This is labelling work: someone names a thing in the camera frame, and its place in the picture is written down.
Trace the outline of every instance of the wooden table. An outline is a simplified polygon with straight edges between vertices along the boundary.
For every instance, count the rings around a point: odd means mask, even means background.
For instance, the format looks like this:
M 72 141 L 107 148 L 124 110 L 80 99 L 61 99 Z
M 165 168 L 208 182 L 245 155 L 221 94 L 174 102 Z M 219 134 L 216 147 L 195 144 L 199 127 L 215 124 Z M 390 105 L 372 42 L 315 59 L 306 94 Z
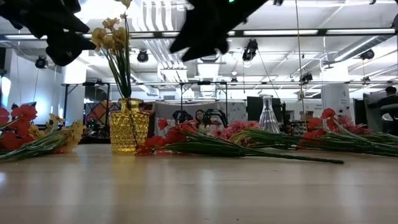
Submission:
M 398 159 L 113 156 L 105 144 L 75 152 L 0 164 L 0 223 L 398 223 Z

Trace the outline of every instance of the yellow vase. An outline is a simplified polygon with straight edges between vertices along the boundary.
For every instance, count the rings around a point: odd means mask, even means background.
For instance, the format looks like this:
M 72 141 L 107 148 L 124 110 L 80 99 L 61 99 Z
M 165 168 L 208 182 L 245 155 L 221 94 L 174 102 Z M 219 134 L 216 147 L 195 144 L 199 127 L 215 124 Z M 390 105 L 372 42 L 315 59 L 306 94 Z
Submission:
M 109 114 L 111 147 L 113 153 L 134 154 L 137 147 L 145 143 L 148 135 L 149 114 L 140 112 L 141 100 L 121 98 L 121 111 Z

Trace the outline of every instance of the wall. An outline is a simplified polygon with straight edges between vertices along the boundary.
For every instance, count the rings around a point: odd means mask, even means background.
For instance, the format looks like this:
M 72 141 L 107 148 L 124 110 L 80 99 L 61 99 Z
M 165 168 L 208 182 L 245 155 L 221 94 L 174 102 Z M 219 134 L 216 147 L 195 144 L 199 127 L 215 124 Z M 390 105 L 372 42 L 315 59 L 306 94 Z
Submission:
M 3 99 L 4 106 L 11 109 L 13 103 L 21 105 L 36 101 L 36 124 L 45 124 L 49 119 L 49 113 L 53 107 L 53 113 L 57 114 L 60 98 L 61 73 L 52 69 L 40 70 L 34 62 L 20 57 L 14 49 L 7 49 L 6 64 L 7 77 L 11 81 L 11 88 L 7 99 Z

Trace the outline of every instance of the clear glass vase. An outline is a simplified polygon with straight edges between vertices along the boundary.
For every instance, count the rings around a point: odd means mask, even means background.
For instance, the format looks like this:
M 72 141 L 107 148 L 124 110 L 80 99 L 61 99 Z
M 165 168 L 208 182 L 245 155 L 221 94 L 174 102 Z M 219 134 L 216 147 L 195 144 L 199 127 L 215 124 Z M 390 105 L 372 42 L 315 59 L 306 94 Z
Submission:
M 121 110 L 109 114 L 112 152 L 134 154 L 138 146 L 145 143 L 149 114 L 139 111 L 141 100 L 121 98 L 118 102 Z
M 263 96 L 263 104 L 259 121 L 260 129 L 279 134 L 278 120 L 276 120 L 274 110 L 272 109 L 272 96 Z

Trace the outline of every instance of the ceiling duct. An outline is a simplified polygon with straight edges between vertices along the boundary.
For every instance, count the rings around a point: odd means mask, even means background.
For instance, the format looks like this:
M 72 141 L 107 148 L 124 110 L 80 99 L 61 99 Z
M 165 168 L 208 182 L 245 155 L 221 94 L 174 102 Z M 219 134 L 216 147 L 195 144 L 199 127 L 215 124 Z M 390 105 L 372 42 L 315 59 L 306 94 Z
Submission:
M 352 57 L 360 55 L 361 53 L 375 47 L 384 41 L 390 39 L 393 35 L 380 35 L 375 37 L 363 37 L 350 46 L 344 48 L 343 50 L 338 51 L 333 54 L 332 57 L 328 57 L 329 60 L 324 64 L 333 64 L 337 62 L 343 62 Z

